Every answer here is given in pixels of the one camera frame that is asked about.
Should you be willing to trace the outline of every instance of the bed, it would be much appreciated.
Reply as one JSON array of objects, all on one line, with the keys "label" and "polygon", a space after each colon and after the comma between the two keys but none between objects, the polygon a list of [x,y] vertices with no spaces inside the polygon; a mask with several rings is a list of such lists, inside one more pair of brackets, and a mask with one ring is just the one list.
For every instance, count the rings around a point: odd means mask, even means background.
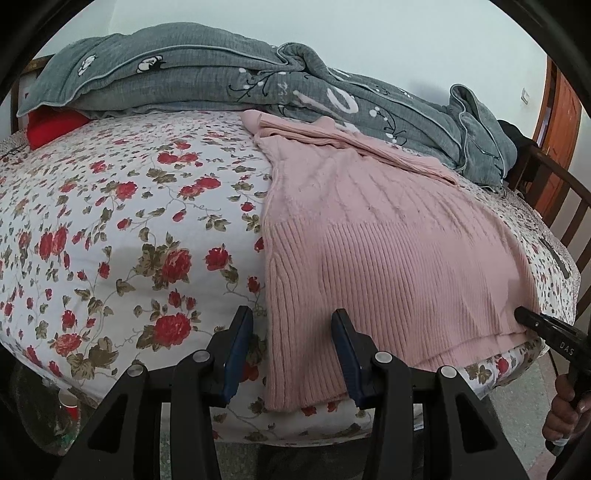
[{"label": "bed", "polygon": [[[175,364],[247,304],[255,334],[237,395],[212,411],[215,437],[304,446],[369,434],[372,412],[351,400],[265,409],[260,217],[272,178],[236,112],[108,118],[33,152],[22,132],[0,148],[0,343],[21,362],[95,406],[130,364]],[[521,242],[543,312],[574,323],[579,271],[540,216],[509,189],[462,188]],[[460,373],[484,397],[545,350],[532,338]]]}]

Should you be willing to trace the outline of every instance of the metal bolt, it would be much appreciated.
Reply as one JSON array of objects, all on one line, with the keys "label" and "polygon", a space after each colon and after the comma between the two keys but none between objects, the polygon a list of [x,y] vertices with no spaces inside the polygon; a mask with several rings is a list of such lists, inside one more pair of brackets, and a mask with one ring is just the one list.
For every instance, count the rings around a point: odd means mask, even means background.
[{"label": "metal bolt", "polygon": [[207,362],[209,360],[209,352],[207,350],[197,350],[193,354],[193,361],[201,364],[203,362]]},{"label": "metal bolt", "polygon": [[388,352],[378,352],[375,354],[375,360],[381,364],[388,364],[392,361],[392,354]]},{"label": "metal bolt", "polygon": [[441,374],[446,378],[454,378],[457,375],[457,370],[446,365],[445,367],[441,368]]},{"label": "metal bolt", "polygon": [[131,365],[131,367],[129,367],[127,369],[127,374],[130,377],[138,377],[142,374],[142,372],[144,371],[144,367],[142,365]]}]

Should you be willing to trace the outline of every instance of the electrical outlet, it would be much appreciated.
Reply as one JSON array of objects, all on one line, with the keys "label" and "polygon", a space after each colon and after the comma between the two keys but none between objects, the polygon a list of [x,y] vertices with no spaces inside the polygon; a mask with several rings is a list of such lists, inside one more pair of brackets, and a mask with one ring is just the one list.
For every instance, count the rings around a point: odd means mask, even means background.
[{"label": "electrical outlet", "polygon": [[527,93],[527,90],[525,89],[521,91],[521,100],[523,100],[523,103],[525,103],[526,105],[530,102],[530,94]]}]

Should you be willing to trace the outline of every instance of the gray blanket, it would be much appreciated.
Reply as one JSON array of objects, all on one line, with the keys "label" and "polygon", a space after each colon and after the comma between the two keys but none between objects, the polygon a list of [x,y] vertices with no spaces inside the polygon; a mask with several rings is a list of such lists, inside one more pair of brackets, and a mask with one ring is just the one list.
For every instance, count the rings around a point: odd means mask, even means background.
[{"label": "gray blanket", "polygon": [[462,85],[451,87],[449,105],[435,105],[327,67],[305,45],[273,47],[194,23],[67,46],[51,59],[18,114],[40,105],[68,106],[90,118],[155,109],[257,108],[303,121],[327,115],[345,128],[433,155],[488,186],[500,186],[517,158],[494,115]]}]

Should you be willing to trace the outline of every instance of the wooden bed frame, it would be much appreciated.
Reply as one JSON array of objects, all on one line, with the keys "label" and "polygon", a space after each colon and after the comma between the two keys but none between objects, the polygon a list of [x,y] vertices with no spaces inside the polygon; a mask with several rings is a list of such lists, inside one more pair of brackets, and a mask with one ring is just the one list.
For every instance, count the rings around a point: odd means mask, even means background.
[{"label": "wooden bed frame", "polygon": [[[538,164],[539,167],[534,181],[531,182],[529,186],[526,186],[524,182],[521,181],[521,177],[525,171],[525,168],[530,162]],[[506,180],[509,182],[509,188],[511,190],[518,189],[519,191],[524,192],[525,201],[532,208],[534,208],[552,175],[556,175],[558,177],[560,185],[556,201],[542,217],[542,220],[546,225],[548,225],[548,227],[551,227],[556,220],[556,216],[562,208],[562,205],[564,204],[566,196],[570,190],[574,191],[580,198],[579,207],[574,213],[573,219],[570,221],[564,235],[560,239],[562,244],[565,247],[568,247],[575,233],[579,229],[587,209],[589,206],[591,206],[591,192],[588,191],[588,189],[585,188],[581,182],[574,178],[568,170],[558,165],[548,155],[544,154],[538,147],[533,146],[526,150],[523,155],[519,156],[515,167],[511,170]],[[591,260],[591,239],[588,240],[583,252],[577,259],[577,268],[579,269],[579,272],[583,271],[583,269],[589,263],[589,260]],[[591,304],[591,287],[589,287],[587,291],[585,291],[585,293],[579,298],[576,313],[577,319],[583,314],[587,307],[589,307],[589,304]]]},{"label": "wooden bed frame", "polygon": [[39,77],[39,74],[43,71],[47,63],[51,60],[53,55],[48,55],[46,57],[39,57],[37,59],[33,59],[29,62],[29,64],[25,67],[22,71],[20,77],[14,84],[12,85],[12,89],[10,91],[10,133],[14,134],[18,132],[18,101],[20,99],[20,87],[21,87],[21,78],[34,73],[35,76]]}]

